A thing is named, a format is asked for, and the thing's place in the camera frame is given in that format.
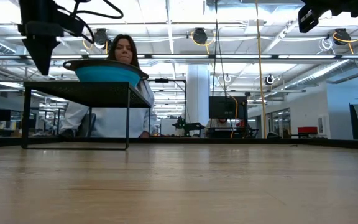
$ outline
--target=red object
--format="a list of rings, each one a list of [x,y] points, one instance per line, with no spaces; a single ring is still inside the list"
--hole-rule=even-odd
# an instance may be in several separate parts
[[[298,134],[318,134],[317,127],[298,127]]]
[[[236,124],[236,126],[244,127],[244,120],[241,120]]]

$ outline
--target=dark hair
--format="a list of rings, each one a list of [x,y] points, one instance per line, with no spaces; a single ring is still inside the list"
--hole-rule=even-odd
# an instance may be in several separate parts
[[[116,58],[116,48],[117,48],[117,44],[118,44],[119,40],[121,40],[121,39],[128,40],[129,45],[131,46],[131,51],[132,51],[131,65],[133,65],[133,66],[135,66],[137,68],[140,68],[139,60],[137,59],[137,50],[136,50],[135,42],[132,39],[132,37],[130,37],[129,35],[124,35],[124,34],[117,35],[117,37],[113,40],[113,42],[111,44],[109,56],[107,57],[107,59],[108,60],[117,60],[117,58]]]

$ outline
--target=table leg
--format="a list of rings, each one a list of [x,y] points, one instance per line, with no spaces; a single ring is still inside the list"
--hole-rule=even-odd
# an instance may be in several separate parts
[[[88,133],[86,133],[86,137],[90,138],[92,133],[92,107],[89,108],[89,121],[88,121]]]
[[[24,108],[22,118],[22,148],[27,149],[29,145],[29,120],[31,107],[31,89],[25,88],[24,92]]]
[[[149,108],[149,137],[151,137],[151,134],[152,134],[152,133],[150,133],[150,114],[151,114],[151,110],[152,110],[152,108],[150,107]]]
[[[127,130],[126,130],[126,139],[125,139],[125,149],[129,147],[129,109],[131,105],[131,89],[128,88],[128,100],[127,100]]]

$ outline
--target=blue bowl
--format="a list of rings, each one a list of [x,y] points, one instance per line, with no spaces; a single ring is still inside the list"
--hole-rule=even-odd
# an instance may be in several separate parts
[[[74,71],[80,82],[129,82],[135,87],[149,77],[135,66],[112,60],[67,61],[63,66]]]

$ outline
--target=woman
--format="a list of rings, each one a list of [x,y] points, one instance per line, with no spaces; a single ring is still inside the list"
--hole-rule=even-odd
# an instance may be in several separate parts
[[[139,67],[135,42],[128,35],[118,35],[111,44],[108,60]],[[136,89],[151,104],[154,105],[154,95],[146,81],[140,81]],[[63,133],[75,135],[81,121],[88,112],[88,107],[70,102],[62,126]],[[96,121],[92,130],[92,137],[123,138],[126,136],[126,108],[92,108],[96,114]],[[147,138],[155,131],[156,115],[150,115],[148,108],[131,108],[129,112],[129,137]]]

